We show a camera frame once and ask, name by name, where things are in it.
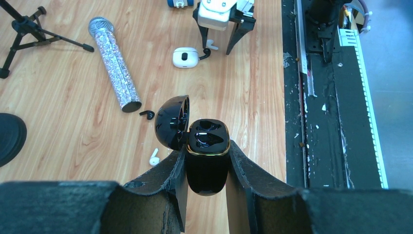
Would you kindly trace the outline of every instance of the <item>microphone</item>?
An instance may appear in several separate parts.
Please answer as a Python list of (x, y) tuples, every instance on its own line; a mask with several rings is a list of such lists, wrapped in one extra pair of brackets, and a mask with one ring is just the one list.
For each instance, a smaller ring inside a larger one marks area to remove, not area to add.
[(104, 17), (94, 17), (89, 22), (89, 34), (99, 48), (120, 108), (123, 112), (130, 113), (138, 110), (142, 103), (113, 32), (113, 24)]

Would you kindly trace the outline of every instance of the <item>microphone mesh grille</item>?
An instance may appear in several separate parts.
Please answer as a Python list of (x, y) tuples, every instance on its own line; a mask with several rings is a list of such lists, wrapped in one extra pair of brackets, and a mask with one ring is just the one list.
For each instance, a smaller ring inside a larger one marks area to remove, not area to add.
[(93, 19), (90, 20), (89, 22), (89, 34), (94, 37), (96, 35), (96, 32), (98, 31), (111, 31), (112, 33), (114, 32), (114, 26), (112, 23), (109, 22), (104, 17), (94, 17)]

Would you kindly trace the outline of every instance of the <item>blue-gray floor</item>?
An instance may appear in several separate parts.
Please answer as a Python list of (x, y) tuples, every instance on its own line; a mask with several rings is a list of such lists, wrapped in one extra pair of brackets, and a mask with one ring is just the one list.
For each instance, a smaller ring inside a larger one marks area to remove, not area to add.
[(413, 190), (413, 0), (365, 0), (360, 35), (389, 188)]

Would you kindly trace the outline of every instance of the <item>tripod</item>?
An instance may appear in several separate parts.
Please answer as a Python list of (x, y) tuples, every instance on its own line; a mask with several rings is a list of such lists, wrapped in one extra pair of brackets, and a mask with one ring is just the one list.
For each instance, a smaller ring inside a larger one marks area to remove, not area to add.
[[(0, 6), (15, 19), (12, 22), (12, 27), (17, 32), (17, 36), (14, 39), (12, 47), (10, 48), (6, 62), (4, 62), (3, 67), (0, 69), (0, 78), (5, 79), (9, 76), (10, 64), (12, 63), (17, 50), (22, 50), (34, 46), (48, 45), (58, 40), (64, 40), (71, 44), (80, 46), (84, 50), (87, 50), (89, 52), (94, 51), (94, 48), (90, 45), (80, 44), (79, 42), (44, 30), (41, 27), (40, 21), (38, 19), (39, 16), (46, 14), (46, 10), (42, 6), (40, 6), (38, 10), (30, 17), (20, 15), (8, 2), (6, 2), (6, 0), (0, 0)], [(27, 34), (33, 35), (38, 41), (20, 45), (21, 40)], [(45, 34), (52, 36), (52, 38), (47, 39)]]

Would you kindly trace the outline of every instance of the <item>white earbud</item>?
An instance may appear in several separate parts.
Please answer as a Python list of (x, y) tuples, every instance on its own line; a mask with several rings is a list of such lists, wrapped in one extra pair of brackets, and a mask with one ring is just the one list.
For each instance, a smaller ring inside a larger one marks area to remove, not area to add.
[(156, 148), (154, 151), (153, 151), (153, 153), (152, 153), (152, 156), (150, 157), (150, 159), (149, 159), (149, 164), (151, 165), (151, 166), (156, 166), (158, 163), (159, 163), (159, 158), (158, 157), (156, 157), (156, 154), (158, 153), (158, 148)]
[(206, 46), (211, 49), (211, 50), (218, 50), (218, 47), (213, 46), (212, 44), (214, 43), (214, 40), (208, 39), (206, 40)]

